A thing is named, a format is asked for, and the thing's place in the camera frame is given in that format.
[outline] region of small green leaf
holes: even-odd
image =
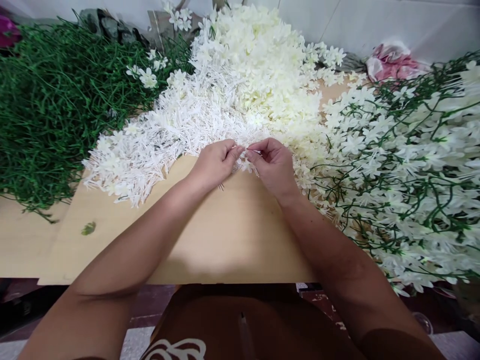
[[[97,224],[95,223],[95,221],[89,222],[87,225],[85,225],[85,227],[81,231],[81,234],[84,236],[90,235],[95,231],[96,226]]]

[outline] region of wall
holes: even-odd
[[[241,0],[230,0],[240,3]],[[447,61],[480,49],[480,0],[247,0],[278,8],[282,19],[301,30],[308,42],[368,56],[387,39],[402,40],[416,59]],[[207,15],[211,0],[187,0],[198,15]],[[105,8],[118,19],[146,30],[147,10],[161,0],[0,0],[0,6],[32,18],[60,16],[75,20],[72,8]]]
[[[416,59],[448,61],[480,49],[479,0],[281,0],[280,16],[309,42],[367,56],[402,40]]]

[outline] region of flower cluster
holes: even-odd
[[[402,295],[480,274],[479,69],[470,62],[452,87],[458,74],[445,65],[323,107],[328,154],[311,168],[310,200]]]
[[[152,67],[147,67],[145,70],[139,68],[137,65],[127,66],[126,74],[132,76],[134,79],[139,79],[144,88],[154,89],[157,87],[157,75],[152,72],[158,73],[167,67],[169,60],[166,56],[162,56],[156,50],[152,49],[146,53],[148,60],[152,64]]]
[[[85,183],[138,206],[179,155],[198,155],[211,142],[233,138],[248,145],[276,134],[304,156],[301,150],[309,152],[310,143],[321,136],[317,127],[322,94],[309,88],[318,87],[315,62],[324,48],[322,43],[306,47],[276,11],[247,6],[215,11],[203,19],[193,41],[194,74],[170,74],[155,111],[135,123],[135,136],[119,139],[114,133],[102,139],[85,162],[91,170]],[[309,156],[312,164],[317,156]],[[297,163],[295,169],[308,177],[309,168]],[[243,158],[238,166],[251,170]],[[118,195],[114,188],[128,192]]]
[[[163,9],[170,14],[168,21],[173,25],[175,31],[188,31],[192,28],[192,12],[189,9],[183,8],[176,11],[169,1],[163,4]]]
[[[365,74],[336,73],[343,50],[305,46],[276,10],[224,7],[199,28],[194,73],[172,72],[154,111],[98,140],[87,186],[138,206],[180,155],[270,135],[292,151],[302,192],[400,281],[398,293],[480,273],[476,62],[375,89]],[[350,87],[322,112],[320,79]],[[238,167],[255,171],[243,158]]]

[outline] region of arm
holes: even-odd
[[[290,151],[272,138],[248,149],[249,161],[276,197],[302,253],[353,341],[358,344],[375,329],[394,329],[432,344],[375,262],[299,192]]]
[[[110,243],[31,335],[23,359],[118,359],[141,286],[169,255],[189,215],[232,172],[233,140],[203,149],[190,174]]]

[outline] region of hand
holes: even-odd
[[[246,156],[256,166],[263,185],[280,205],[299,195],[292,154],[280,141],[269,137],[256,142],[247,148]]]
[[[220,185],[231,173],[237,159],[245,151],[243,146],[236,146],[235,141],[227,139],[205,146],[195,166],[186,180],[205,193]]]

